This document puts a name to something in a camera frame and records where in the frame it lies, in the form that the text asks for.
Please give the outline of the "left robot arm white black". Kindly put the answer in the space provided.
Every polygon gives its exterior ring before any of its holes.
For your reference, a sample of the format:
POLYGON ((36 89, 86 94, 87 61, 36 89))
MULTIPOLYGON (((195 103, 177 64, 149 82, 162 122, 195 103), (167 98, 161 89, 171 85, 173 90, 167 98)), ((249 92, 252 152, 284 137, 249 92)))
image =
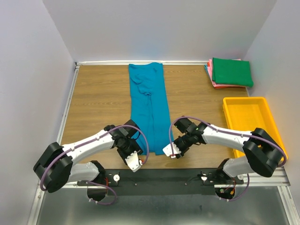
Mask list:
POLYGON ((139 158, 143 150, 137 143, 135 134, 142 132, 133 120, 124 125, 108 125, 98 133, 83 140, 60 145, 53 142, 48 145, 33 171, 40 179, 40 188, 53 193, 65 184, 88 180, 93 185, 104 182, 105 169, 98 161, 82 164, 81 161, 98 152, 116 148, 124 164, 132 172, 138 171, 143 165, 139 158))

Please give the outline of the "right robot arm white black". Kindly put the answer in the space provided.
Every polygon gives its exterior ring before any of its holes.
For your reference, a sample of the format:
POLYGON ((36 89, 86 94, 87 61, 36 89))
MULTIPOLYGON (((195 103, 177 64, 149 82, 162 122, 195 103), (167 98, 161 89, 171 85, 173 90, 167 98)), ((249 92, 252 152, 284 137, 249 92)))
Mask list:
POLYGON ((170 141, 164 149, 166 155, 180 158, 192 145, 201 144, 222 145, 244 153, 243 157, 223 160, 209 176, 210 180, 225 184, 239 175, 251 173, 269 178, 287 162, 283 149, 262 128, 237 131, 217 127, 203 120, 197 125, 193 120, 194 117, 181 116, 172 123, 183 136, 170 141))

